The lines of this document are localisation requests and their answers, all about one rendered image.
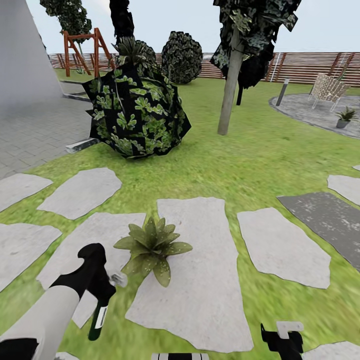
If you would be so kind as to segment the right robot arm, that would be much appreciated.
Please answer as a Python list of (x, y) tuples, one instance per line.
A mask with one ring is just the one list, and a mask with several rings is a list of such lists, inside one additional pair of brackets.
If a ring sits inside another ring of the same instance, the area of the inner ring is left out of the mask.
[[(271, 352), (279, 352), (282, 360), (303, 360), (304, 353), (301, 335), (304, 325), (300, 321), (277, 321), (277, 332), (263, 329), (261, 324), (261, 335), (264, 342), (268, 343)], [(301, 354), (301, 355), (300, 355)]]

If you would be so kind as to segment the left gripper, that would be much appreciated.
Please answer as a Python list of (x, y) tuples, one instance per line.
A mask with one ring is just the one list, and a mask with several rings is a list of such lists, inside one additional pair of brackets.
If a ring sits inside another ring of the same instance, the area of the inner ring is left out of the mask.
[(116, 287), (112, 284), (113, 282), (109, 281), (108, 272), (109, 271), (106, 271), (100, 280), (92, 282), (87, 287), (87, 290), (104, 304), (107, 304), (112, 296), (117, 292)]

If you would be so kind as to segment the insectifuge atomizer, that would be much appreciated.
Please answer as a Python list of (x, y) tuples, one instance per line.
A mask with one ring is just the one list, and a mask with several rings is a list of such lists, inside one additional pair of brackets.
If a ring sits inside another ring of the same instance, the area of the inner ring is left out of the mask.
[(101, 300), (98, 300), (91, 323), (91, 329), (88, 334), (89, 340), (95, 341), (100, 337), (107, 310), (108, 306), (101, 302)]

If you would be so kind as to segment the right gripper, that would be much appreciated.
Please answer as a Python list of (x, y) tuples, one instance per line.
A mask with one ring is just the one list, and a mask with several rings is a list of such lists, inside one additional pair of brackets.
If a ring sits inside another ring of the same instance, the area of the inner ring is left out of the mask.
[(301, 335), (298, 332), (288, 332), (288, 339), (282, 339), (277, 332), (268, 331), (263, 329), (263, 324), (261, 326), (261, 335), (264, 342), (268, 343), (268, 348), (271, 352), (279, 352), (280, 355), (283, 354), (283, 351), (286, 349), (292, 349), (303, 354), (302, 339)]

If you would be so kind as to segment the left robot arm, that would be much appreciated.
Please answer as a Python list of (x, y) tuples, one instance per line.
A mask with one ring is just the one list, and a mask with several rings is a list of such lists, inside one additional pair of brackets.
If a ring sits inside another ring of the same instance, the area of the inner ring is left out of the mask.
[(84, 246), (46, 293), (0, 336), (0, 360), (54, 360), (86, 289), (107, 304), (117, 292), (112, 283), (128, 285), (127, 275), (116, 268), (107, 271), (106, 262), (102, 244)]

